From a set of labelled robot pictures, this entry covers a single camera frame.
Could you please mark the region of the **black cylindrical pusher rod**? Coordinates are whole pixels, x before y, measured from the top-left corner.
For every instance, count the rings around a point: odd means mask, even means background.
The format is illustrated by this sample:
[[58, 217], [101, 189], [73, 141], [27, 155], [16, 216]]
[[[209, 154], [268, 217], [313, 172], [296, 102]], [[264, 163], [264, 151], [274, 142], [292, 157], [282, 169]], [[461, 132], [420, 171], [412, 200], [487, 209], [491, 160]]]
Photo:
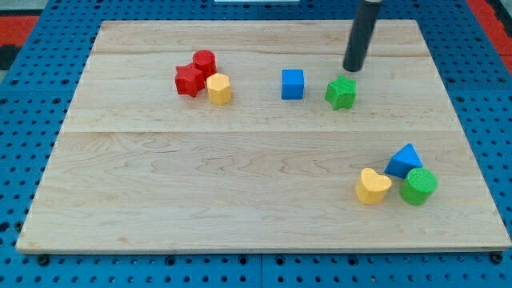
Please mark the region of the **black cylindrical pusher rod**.
[[382, 0], [359, 2], [342, 63], [345, 70], [357, 72], [362, 69], [381, 7]]

